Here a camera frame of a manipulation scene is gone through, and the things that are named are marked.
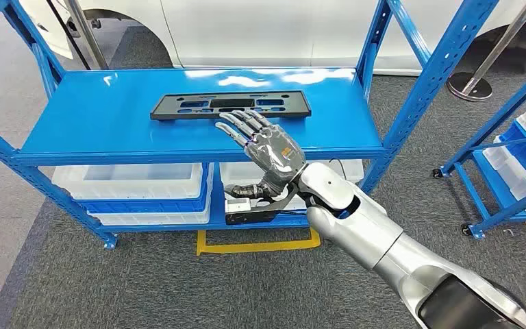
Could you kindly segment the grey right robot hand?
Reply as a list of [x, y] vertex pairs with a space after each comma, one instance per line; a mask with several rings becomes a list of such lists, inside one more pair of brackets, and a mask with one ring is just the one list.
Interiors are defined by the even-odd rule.
[[306, 165], [297, 142], [281, 126], [252, 109], [223, 112], [219, 117], [222, 121], [215, 127], [224, 131], [264, 172], [257, 184], [226, 186], [225, 192], [234, 198], [269, 201], [281, 195]]

